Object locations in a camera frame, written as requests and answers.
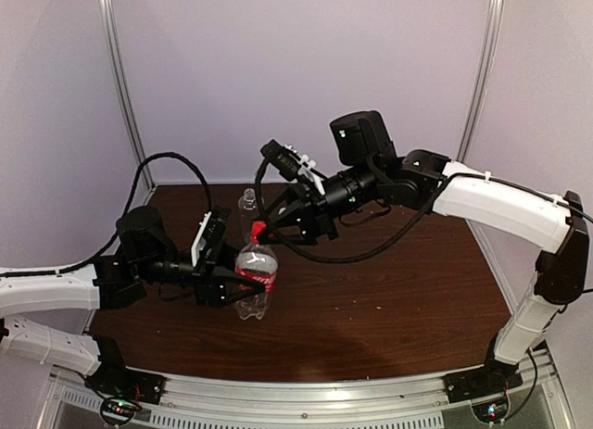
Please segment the small cola bottle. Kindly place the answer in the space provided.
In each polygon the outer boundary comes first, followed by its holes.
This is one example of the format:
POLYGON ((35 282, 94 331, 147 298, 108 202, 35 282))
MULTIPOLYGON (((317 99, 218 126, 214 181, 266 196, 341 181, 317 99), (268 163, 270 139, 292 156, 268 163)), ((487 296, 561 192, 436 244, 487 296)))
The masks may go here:
POLYGON ((264 221, 254 221, 248 243, 240 250, 235 260, 235 271, 264 286, 264 291, 245 297, 234 304, 242 321, 250 318, 262 320, 271 306, 271 292, 278 272, 278 259, 269 245, 262 244, 259 233, 265 229, 264 221))

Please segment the red cola bottle cap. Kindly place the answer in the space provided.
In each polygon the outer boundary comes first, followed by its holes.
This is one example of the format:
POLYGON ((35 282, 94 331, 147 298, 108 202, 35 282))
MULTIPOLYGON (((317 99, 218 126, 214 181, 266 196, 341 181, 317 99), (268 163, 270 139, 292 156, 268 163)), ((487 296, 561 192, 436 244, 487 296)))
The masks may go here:
POLYGON ((259 243, 259 235, 263 233, 267 228, 264 221, 254 221, 251 225, 250 240, 254 244, 259 243))

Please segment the large clear plastic bottle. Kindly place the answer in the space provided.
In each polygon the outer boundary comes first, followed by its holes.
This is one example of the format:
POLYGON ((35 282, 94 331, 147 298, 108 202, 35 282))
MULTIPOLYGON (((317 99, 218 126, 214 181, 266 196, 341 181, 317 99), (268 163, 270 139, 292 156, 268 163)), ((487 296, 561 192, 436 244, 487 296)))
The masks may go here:
POLYGON ((238 200, 241 235, 244 241, 250 241, 252 224, 259 215, 256 193, 253 188, 246 188, 238 200))

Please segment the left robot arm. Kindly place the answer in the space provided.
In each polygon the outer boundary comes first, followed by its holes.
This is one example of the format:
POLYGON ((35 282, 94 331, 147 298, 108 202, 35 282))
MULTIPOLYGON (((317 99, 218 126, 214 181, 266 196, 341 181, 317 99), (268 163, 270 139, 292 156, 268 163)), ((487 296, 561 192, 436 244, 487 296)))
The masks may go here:
POLYGON ((146 296, 147 284, 189 288, 197 304, 211 308, 262 294, 264 280, 235 267, 239 252, 223 236, 229 213, 227 208, 208 212, 192 246, 180 250, 167 236, 158 210, 142 206, 117 220, 120 245, 112 256, 71 267, 2 273, 2 353, 75 371, 90 386, 114 396, 127 394, 140 381, 114 340, 64 333, 27 322, 23 313, 124 309, 146 296))

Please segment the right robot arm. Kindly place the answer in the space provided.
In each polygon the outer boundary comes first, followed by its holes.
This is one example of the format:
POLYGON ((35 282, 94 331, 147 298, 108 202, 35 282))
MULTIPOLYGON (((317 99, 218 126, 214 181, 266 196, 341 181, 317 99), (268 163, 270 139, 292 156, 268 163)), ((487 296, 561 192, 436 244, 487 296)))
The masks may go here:
POLYGON ((427 150, 397 154, 381 114, 347 114, 330 125, 343 169, 323 177, 292 146, 270 141, 264 167, 284 178, 283 192, 260 215, 260 237, 298 255, 321 236, 336 238, 335 223, 371 202, 474 221, 538 247, 535 272, 524 298, 492 338, 482 367, 445 377, 452 399, 494 393, 519 384, 521 359, 554 318, 585 293, 589 217, 578 194, 543 194, 473 170, 427 150))

